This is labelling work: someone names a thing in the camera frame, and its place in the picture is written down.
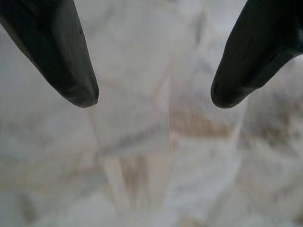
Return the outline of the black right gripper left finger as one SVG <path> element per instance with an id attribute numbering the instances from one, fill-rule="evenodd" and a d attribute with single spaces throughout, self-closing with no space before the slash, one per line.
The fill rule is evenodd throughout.
<path id="1" fill-rule="evenodd" d="M 47 82 L 75 106 L 99 87 L 74 0 L 0 0 L 0 24 Z"/>

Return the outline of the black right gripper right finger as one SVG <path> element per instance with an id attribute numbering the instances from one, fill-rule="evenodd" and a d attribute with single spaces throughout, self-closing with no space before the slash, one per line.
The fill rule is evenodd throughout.
<path id="1" fill-rule="evenodd" d="M 232 108 L 303 54 L 303 0 L 247 0 L 225 45 L 212 86 Z"/>

